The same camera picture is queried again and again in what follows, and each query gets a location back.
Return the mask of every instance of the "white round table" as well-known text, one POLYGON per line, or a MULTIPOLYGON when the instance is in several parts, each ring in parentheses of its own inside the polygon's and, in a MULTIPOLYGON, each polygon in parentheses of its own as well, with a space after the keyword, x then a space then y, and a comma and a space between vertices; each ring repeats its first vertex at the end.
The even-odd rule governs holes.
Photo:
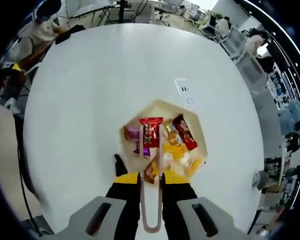
MULTIPOLYGON (((208 157, 191 185, 247 231, 260 191, 253 174, 264 168, 257 112, 244 80, 223 49, 190 32, 151 24, 101 26, 53 45, 33 81, 24 144, 43 216, 56 233, 69 217, 115 179, 119 129, 155 99, 182 106, 174 80, 196 84, 197 115, 208 157)), ((146 189, 147 209, 156 192, 146 189)), ((147 211, 149 225, 156 211, 147 211)), ((142 220, 136 239, 148 234, 142 220)))

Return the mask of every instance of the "gray floor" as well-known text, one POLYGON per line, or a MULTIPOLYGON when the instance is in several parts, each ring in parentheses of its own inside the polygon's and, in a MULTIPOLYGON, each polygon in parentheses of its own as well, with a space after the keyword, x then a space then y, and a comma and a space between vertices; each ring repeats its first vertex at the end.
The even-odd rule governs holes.
MULTIPOLYGON (((71 27, 74 25, 83 25, 85 28, 96 27, 102 13, 102 11, 99 11, 94 16, 93 14, 88 14, 81 18, 71 19, 69 24, 71 27)), ((116 12, 112 12, 109 18, 111 19, 115 15, 116 12)), ((197 27, 192 26, 191 22, 185 21, 181 16, 169 15, 164 19, 170 23, 172 28, 178 28, 198 35, 201 34, 197 27)), ((17 217, 21 221, 28 219, 29 215, 23 199, 19 177, 15 122, 10 111, 2 106, 0 106, 0 186, 17 217)), ((40 203, 27 189, 26 196, 32 215, 34 217, 40 215, 40 203)))

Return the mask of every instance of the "red snack package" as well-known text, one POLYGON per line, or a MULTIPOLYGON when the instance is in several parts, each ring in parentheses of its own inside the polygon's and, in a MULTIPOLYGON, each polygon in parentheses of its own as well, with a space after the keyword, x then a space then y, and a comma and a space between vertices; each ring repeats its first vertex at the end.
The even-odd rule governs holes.
POLYGON ((159 125, 163 122, 163 117, 143 117, 139 122, 143 124, 143 147, 159 147, 159 125))
POLYGON ((189 151, 195 149, 198 146, 198 144, 195 142, 194 138, 192 137, 192 134, 184 119, 184 115, 180 114, 175 119, 173 119, 172 122, 175 128, 179 131, 179 135, 182 141, 184 142, 184 144, 186 145, 186 148, 189 151))

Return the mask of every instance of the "candy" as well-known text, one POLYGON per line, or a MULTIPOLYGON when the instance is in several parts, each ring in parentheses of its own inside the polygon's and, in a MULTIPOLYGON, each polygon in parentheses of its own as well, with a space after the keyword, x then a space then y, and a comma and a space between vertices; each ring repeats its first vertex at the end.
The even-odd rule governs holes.
POLYGON ((179 161, 179 159, 181 159, 187 152, 188 150, 185 144, 182 144, 181 146, 173 146, 167 143, 163 144, 163 154, 171 154, 175 161, 179 161))
POLYGON ((168 136, 172 135, 177 131, 175 125, 172 123, 172 119, 165 120, 163 122, 163 126, 165 127, 166 131, 168 132, 168 136))
POLYGON ((173 119, 173 124, 175 125, 176 129, 178 130, 182 141, 185 143, 186 148, 191 151, 195 149, 198 144, 195 142, 192 134, 186 124, 183 114, 180 114, 175 119, 173 119))
POLYGON ((169 161, 170 170, 174 171, 176 174, 192 177, 192 175, 201 166, 202 160, 200 158, 193 157, 187 150, 185 144, 181 146, 173 146, 167 143, 163 144, 163 156, 172 155, 174 163, 169 161))
POLYGON ((182 141, 178 131, 173 132, 169 137, 168 141, 173 146, 181 146, 184 142, 182 141))
MULTIPOLYGON (((133 151, 133 153, 139 157, 140 156, 140 142, 136 141, 135 142, 135 147, 136 149, 133 151)), ((151 155, 150 155, 150 149, 148 147, 143 148, 143 157, 145 159, 150 159, 151 155)))
POLYGON ((144 148, 159 147, 159 125, 163 119, 163 117, 144 117, 139 119, 139 122, 143 124, 144 148))
POLYGON ((139 128, 133 127, 133 126, 123 126, 123 134, 124 138, 128 141, 139 141, 140 135, 139 135, 139 128))
POLYGON ((143 172, 143 179, 148 183, 154 184, 155 177, 159 174, 158 158, 159 155, 156 154, 155 157, 150 162, 150 164, 145 168, 143 172))

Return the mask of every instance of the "office chair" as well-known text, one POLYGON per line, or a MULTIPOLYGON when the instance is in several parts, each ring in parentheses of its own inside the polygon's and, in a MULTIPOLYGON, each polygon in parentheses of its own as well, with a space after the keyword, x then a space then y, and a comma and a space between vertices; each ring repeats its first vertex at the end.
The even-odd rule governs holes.
POLYGON ((195 23, 201 18, 201 14, 198 13, 199 6, 196 4, 191 4, 191 9, 187 10, 188 17, 185 21, 189 21, 194 26, 195 23))
POLYGON ((244 51, 235 61, 235 65, 246 83, 252 98, 267 91, 268 75, 249 51, 244 51))
POLYGON ((210 40, 219 40, 222 34, 216 29, 217 18, 212 16, 211 10, 208 11, 208 20, 206 24, 199 27, 199 31, 204 35, 205 38, 210 40))
POLYGON ((183 0, 165 0, 165 2, 168 4, 155 6, 154 10, 159 12, 159 15, 160 15, 159 23, 162 23, 165 26, 170 27, 170 23, 163 20, 164 14, 176 14, 178 9, 183 9, 185 6, 181 5, 183 0))
POLYGON ((228 36, 221 40, 219 44, 230 56, 231 59, 237 58, 242 53, 247 38, 235 27, 231 26, 228 36))

